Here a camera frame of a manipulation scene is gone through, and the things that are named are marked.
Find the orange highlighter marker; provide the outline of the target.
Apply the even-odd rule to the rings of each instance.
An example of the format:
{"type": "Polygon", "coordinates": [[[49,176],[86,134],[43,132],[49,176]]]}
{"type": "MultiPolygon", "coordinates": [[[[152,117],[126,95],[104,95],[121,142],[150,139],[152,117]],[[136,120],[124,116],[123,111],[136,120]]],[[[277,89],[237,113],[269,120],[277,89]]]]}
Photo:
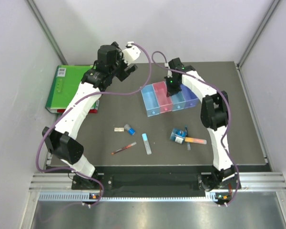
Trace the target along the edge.
{"type": "Polygon", "coordinates": [[[207,144],[207,141],[205,139],[198,139],[198,138],[191,138],[191,137],[186,137],[184,141],[187,143],[195,143],[195,144],[202,144],[202,145],[207,144]]]}

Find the green plastic folder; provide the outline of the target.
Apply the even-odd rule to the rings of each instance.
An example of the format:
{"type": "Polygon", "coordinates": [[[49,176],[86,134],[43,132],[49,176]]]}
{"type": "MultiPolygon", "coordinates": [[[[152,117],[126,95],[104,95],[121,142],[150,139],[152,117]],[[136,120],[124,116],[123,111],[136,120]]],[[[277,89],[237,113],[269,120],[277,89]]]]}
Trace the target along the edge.
{"type": "Polygon", "coordinates": [[[64,113],[78,90],[83,74],[90,65],[59,65],[56,69],[46,109],[53,114],[64,113]]]}

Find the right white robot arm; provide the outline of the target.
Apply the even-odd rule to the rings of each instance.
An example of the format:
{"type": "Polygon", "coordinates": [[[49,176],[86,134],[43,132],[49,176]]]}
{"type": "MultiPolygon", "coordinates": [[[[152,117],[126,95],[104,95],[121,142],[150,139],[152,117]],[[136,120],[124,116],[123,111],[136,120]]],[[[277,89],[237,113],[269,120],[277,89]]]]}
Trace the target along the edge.
{"type": "Polygon", "coordinates": [[[201,102],[200,118],[211,138],[214,167],[209,177],[201,179],[201,186],[207,191],[223,189],[235,177],[235,166],[227,141],[231,113],[227,93],[207,83],[194,67],[185,66],[179,58],[172,59],[164,66],[168,70],[165,77],[167,96],[177,94],[184,85],[201,102]]]}

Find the light blue drawer bin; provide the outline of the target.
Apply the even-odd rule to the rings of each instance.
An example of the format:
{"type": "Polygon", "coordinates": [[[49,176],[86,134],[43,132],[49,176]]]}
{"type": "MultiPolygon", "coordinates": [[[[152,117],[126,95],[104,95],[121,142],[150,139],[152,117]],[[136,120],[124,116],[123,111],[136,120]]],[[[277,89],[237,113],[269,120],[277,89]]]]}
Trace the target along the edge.
{"type": "Polygon", "coordinates": [[[152,84],[146,85],[142,90],[141,94],[145,105],[146,113],[148,117],[159,115],[160,106],[154,91],[152,84]]]}

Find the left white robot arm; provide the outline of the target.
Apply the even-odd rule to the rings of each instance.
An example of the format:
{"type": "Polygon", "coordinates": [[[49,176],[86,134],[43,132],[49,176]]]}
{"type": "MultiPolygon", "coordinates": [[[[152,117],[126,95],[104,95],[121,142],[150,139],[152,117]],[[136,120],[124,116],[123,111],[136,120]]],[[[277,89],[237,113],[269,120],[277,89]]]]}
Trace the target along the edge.
{"type": "Polygon", "coordinates": [[[88,189],[98,185],[98,174],[84,155],[84,147],[76,138],[92,105],[112,84],[114,77],[125,80],[136,69],[134,61],[141,51],[132,42],[121,49],[118,43],[102,45],[97,60],[82,76],[78,89],[61,118],[53,127],[45,127],[42,136],[47,150],[69,166],[88,189]]]}

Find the pink drawer bin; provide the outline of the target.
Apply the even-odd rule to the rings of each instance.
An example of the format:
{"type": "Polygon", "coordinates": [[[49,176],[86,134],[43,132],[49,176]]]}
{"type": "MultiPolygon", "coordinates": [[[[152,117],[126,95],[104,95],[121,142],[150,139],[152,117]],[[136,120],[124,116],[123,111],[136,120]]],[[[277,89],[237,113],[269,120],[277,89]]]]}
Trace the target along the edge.
{"type": "Polygon", "coordinates": [[[167,97],[167,87],[165,82],[153,83],[154,92],[160,107],[160,113],[170,112],[173,109],[173,102],[167,97]]]}

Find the medium blue drawer bin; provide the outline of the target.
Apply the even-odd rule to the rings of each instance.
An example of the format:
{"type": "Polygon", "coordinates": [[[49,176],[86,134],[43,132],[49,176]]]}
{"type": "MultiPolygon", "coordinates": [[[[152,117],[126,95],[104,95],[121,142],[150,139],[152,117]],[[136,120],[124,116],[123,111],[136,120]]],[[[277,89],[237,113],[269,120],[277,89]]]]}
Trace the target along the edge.
{"type": "Polygon", "coordinates": [[[173,108],[172,111],[179,111],[183,110],[185,107],[185,99],[183,97],[182,92],[179,92],[175,95],[171,96],[171,100],[173,102],[173,108]]]}

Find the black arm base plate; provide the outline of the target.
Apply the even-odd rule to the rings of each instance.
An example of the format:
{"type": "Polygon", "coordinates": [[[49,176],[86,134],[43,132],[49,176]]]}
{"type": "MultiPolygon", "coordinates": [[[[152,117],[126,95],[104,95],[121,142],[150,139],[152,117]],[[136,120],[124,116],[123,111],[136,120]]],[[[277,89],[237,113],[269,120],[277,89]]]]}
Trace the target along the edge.
{"type": "Polygon", "coordinates": [[[98,180],[106,190],[126,190],[127,188],[181,188],[183,190],[214,190],[236,188],[237,177],[216,183],[210,173],[166,173],[166,174],[105,174],[98,180]]]}

